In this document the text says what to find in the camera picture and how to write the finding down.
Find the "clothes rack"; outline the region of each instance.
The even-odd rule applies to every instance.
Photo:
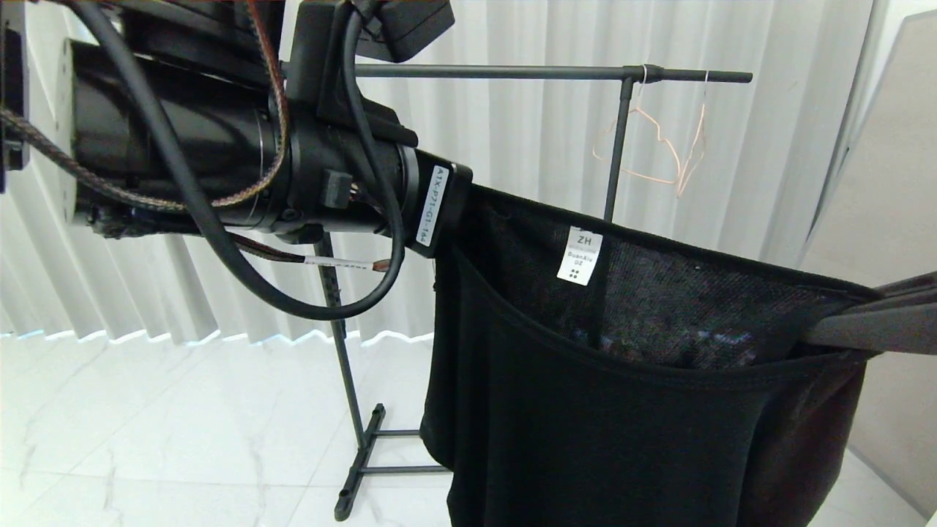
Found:
[[[615,212],[615,199],[618,190],[618,177],[621,169],[621,156],[624,148],[625,128],[628,124],[628,112],[631,109],[632,91],[636,83],[656,83],[659,81],[687,81],[708,83],[750,83],[751,73],[741,71],[715,71],[705,69],[668,69],[651,64],[641,66],[625,66],[620,68],[603,67],[557,67],[557,66],[424,66],[424,65],[359,65],[359,77],[383,78],[426,78],[426,79],[511,79],[511,80],[540,80],[540,81],[617,81],[621,88],[618,94],[617,123],[612,151],[611,167],[609,171],[608,188],[605,192],[605,207],[603,218],[612,220]],[[319,256],[334,256],[332,238],[326,233],[322,240],[316,244],[316,254]],[[332,267],[320,267],[322,289],[325,292],[325,301],[328,307],[341,304],[338,277]],[[387,411],[384,405],[378,403],[371,412],[367,428],[361,417],[361,408],[358,404],[358,395],[355,391],[354,380],[345,343],[347,336],[344,320],[332,321],[332,333],[335,337],[335,351],[338,354],[338,364],[341,368],[342,381],[345,386],[345,395],[348,399],[351,413],[351,424],[354,427],[355,440],[358,444],[358,453],[351,463],[345,485],[338,492],[338,502],[335,504],[335,519],[343,521],[351,514],[354,507],[358,489],[366,475],[372,474],[438,474],[448,472],[438,465],[426,466],[384,466],[372,467],[368,465],[371,453],[378,439],[381,438],[415,438],[419,437],[417,429],[382,429],[381,424]]]

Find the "white curtain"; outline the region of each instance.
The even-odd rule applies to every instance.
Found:
[[[796,265],[810,231],[855,76],[872,0],[811,2],[669,0],[454,0],[456,25],[414,62],[745,70],[751,84],[656,83],[642,109],[685,156],[706,104],[706,149],[683,196],[673,186],[622,175],[615,222],[697,246]],[[295,20],[290,5],[287,24]],[[31,120],[55,133],[65,35],[81,28],[61,8],[27,5]],[[290,34],[282,46],[288,58]],[[475,182],[599,216],[617,109],[614,82],[362,81],[365,94],[417,131],[421,147],[470,166]],[[669,179],[674,161],[647,120],[632,117],[624,166]],[[177,341],[247,333],[297,339],[322,323],[263,305],[201,240],[153,236],[103,240],[61,220],[57,178],[40,155],[10,175],[2,213],[4,332],[103,330],[170,333]],[[275,240],[265,240],[276,245]],[[377,259],[389,242],[339,234],[336,254]],[[252,258],[285,292],[322,302],[308,266]],[[381,330],[432,331],[432,265],[407,258],[394,290],[351,321],[367,337]],[[345,301],[376,283],[342,271]]]

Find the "label sticker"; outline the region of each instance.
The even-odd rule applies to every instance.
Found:
[[[602,250],[601,234],[570,227],[570,237],[566,241],[566,252],[563,254],[563,262],[559,265],[557,278],[579,285],[588,285],[595,263],[599,260],[600,250]]]
[[[433,169],[433,178],[429,180],[429,190],[426,191],[426,202],[423,204],[423,214],[420,216],[420,227],[416,231],[417,243],[427,247],[433,243],[433,232],[436,230],[436,219],[439,217],[439,207],[442,205],[442,194],[446,191],[447,181],[449,181],[449,169],[446,167]]]

